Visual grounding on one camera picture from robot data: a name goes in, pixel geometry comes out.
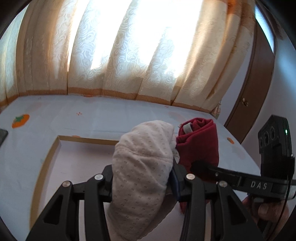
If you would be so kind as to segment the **person's right hand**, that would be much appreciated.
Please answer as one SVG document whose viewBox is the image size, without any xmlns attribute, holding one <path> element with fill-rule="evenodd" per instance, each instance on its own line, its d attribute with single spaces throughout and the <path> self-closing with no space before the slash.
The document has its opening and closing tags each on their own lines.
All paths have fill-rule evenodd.
<svg viewBox="0 0 296 241">
<path fill-rule="evenodd" d="M 245 208 L 251 213 L 254 221 L 258 223 L 258 221 L 265 220 L 271 221 L 272 223 L 277 223 L 280 219 L 280 224 L 285 224 L 289 218 L 289 209 L 286 206 L 283 208 L 284 203 L 260 203 L 259 207 L 255 207 L 251 202 L 249 197 L 246 197 L 242 201 Z"/>
</svg>

